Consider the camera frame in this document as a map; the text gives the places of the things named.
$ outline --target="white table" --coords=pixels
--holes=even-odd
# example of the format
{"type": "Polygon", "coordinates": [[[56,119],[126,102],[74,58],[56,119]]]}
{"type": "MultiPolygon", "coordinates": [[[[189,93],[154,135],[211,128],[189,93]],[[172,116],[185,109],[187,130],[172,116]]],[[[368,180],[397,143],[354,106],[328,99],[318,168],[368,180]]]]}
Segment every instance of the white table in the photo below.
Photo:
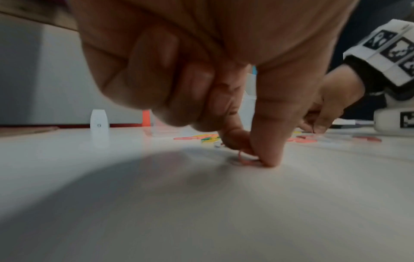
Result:
{"type": "Polygon", "coordinates": [[[289,144],[263,169],[140,128],[3,138],[0,261],[412,262],[410,143],[289,144]]]}

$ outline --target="brown surface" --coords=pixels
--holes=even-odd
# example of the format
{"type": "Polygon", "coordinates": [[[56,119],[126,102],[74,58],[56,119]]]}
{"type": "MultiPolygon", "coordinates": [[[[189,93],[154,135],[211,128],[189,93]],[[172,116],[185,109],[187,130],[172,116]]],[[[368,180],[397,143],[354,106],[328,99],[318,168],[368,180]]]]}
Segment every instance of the brown surface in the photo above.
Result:
{"type": "Polygon", "coordinates": [[[0,127],[0,138],[6,136],[22,136],[58,130],[55,126],[46,127],[0,127]]]}
{"type": "Polygon", "coordinates": [[[40,0],[0,0],[0,13],[77,30],[67,7],[40,0]]]}

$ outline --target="clear plastic container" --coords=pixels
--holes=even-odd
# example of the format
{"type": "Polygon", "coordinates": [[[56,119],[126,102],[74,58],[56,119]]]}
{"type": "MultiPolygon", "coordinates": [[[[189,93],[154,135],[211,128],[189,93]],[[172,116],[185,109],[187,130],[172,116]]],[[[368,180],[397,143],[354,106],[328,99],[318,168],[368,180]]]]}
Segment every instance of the clear plastic container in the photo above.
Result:
{"type": "MultiPolygon", "coordinates": [[[[251,121],[253,120],[254,115],[254,107],[256,104],[256,97],[245,94],[243,97],[243,101],[241,103],[241,107],[239,109],[239,115],[241,118],[241,122],[243,123],[243,127],[246,130],[251,129],[251,121]]],[[[151,113],[151,133],[154,137],[185,137],[185,136],[196,136],[205,134],[199,131],[194,130],[190,126],[186,127],[173,127],[164,124],[161,122],[157,117],[155,117],[151,113]]]]}

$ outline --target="dark blue clothing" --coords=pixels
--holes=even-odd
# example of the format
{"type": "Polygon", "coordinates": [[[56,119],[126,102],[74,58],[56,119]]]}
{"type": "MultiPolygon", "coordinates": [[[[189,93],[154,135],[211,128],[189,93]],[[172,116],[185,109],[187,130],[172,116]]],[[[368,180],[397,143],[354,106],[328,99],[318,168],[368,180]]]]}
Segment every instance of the dark blue clothing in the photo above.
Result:
{"type": "MultiPolygon", "coordinates": [[[[380,25],[406,19],[412,0],[361,0],[339,37],[330,70],[342,64],[342,54],[380,25]]],[[[386,106],[384,96],[364,97],[345,110],[343,118],[372,120],[375,110],[386,106]]]]}

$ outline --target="orange vertical strip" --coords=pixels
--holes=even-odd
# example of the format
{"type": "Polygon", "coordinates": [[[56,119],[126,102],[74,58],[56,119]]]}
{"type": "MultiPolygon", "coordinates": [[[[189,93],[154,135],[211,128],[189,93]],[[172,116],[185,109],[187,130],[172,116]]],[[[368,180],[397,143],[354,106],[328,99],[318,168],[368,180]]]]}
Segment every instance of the orange vertical strip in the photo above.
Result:
{"type": "Polygon", "coordinates": [[[149,110],[142,111],[142,126],[151,126],[151,114],[149,110]]]}

